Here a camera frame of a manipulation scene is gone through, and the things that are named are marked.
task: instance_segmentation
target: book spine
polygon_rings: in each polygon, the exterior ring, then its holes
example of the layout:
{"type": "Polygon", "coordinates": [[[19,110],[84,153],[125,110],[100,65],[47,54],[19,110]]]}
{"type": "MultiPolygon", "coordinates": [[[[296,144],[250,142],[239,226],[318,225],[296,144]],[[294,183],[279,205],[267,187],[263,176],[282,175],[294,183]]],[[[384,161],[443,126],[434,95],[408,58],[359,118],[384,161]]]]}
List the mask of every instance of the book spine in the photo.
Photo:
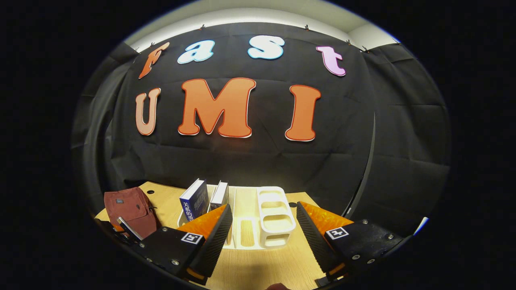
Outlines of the book spine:
{"type": "Polygon", "coordinates": [[[192,207],[190,206],[190,201],[187,199],[181,199],[181,206],[183,207],[183,212],[188,221],[194,220],[194,216],[192,213],[192,207]]]}

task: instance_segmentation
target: maroon backpack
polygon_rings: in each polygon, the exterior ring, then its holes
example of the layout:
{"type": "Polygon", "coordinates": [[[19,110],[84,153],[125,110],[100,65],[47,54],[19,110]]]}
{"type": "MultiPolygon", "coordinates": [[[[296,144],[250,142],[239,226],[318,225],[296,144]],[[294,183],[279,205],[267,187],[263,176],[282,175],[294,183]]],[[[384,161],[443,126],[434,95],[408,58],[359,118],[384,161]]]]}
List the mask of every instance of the maroon backpack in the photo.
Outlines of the maroon backpack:
{"type": "Polygon", "coordinates": [[[139,187],[105,192],[104,205],[109,221],[117,231],[123,231],[117,222],[118,217],[122,217],[142,238],[148,237],[157,229],[151,202],[139,187]]]}

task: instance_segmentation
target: table surface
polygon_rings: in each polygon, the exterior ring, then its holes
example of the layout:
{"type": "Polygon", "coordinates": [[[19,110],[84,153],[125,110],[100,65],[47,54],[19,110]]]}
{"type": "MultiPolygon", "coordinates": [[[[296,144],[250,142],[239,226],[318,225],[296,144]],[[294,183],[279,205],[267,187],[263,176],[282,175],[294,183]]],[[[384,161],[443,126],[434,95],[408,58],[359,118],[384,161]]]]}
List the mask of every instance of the table surface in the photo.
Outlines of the table surface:
{"type": "MultiPolygon", "coordinates": [[[[162,226],[176,229],[182,212],[179,196],[186,190],[146,182],[139,186],[149,197],[156,217],[162,226]]],[[[318,206],[306,192],[285,194],[289,202],[303,201],[318,206]]],[[[291,207],[296,228],[285,247],[267,250],[222,249],[215,270],[206,283],[213,290],[264,290],[275,283],[283,283],[292,290],[317,288],[315,279],[325,276],[308,245],[296,218],[296,208],[291,207]]],[[[106,209],[95,216],[109,221],[106,209]]]]}

